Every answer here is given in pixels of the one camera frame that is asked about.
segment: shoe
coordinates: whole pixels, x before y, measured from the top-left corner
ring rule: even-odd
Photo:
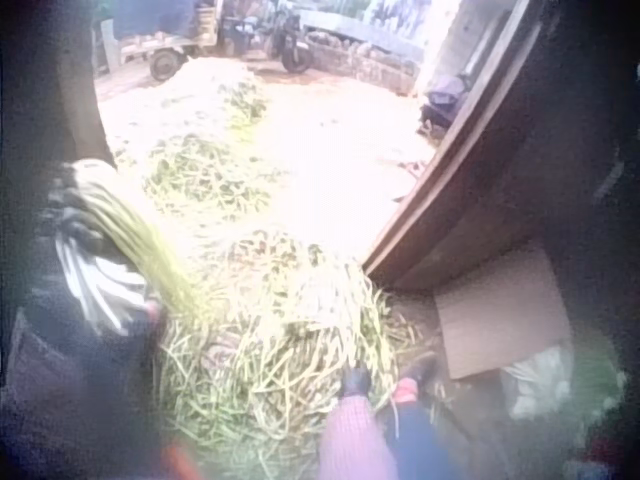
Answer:
[[[418,388],[422,388],[435,375],[437,363],[438,359],[434,352],[422,355],[400,372],[400,379],[411,378],[416,381]]]

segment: sleeve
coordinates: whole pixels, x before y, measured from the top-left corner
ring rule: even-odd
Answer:
[[[329,414],[318,480],[397,480],[395,461],[365,397],[347,397]]]

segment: bundle of green beans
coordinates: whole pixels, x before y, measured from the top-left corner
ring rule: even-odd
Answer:
[[[104,233],[140,270],[171,311],[192,313],[191,285],[183,262],[167,233],[161,231],[157,214],[144,195],[102,160],[80,160],[73,169],[80,195]]]

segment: pile of vegetation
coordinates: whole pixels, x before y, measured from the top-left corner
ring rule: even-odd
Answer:
[[[178,252],[165,258],[181,265],[171,270],[185,271],[173,288],[189,305],[172,311],[159,406],[167,428],[219,475],[308,478],[343,368],[371,369],[380,407],[396,378],[395,352],[416,332],[391,322],[385,295],[354,260],[260,219],[282,172],[243,145],[265,108],[259,82],[237,64],[221,72],[219,60],[210,69],[198,62],[119,103],[135,110],[120,111],[124,125],[105,117],[121,173],[175,236],[166,244]]]

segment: cart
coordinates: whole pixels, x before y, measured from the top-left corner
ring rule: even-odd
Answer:
[[[157,32],[154,35],[135,35],[120,40],[121,63],[135,58],[149,61],[151,76],[160,82],[176,74],[187,57],[211,55],[218,45],[218,31],[221,25],[222,1],[215,7],[197,8],[198,33],[195,38],[168,35]]]

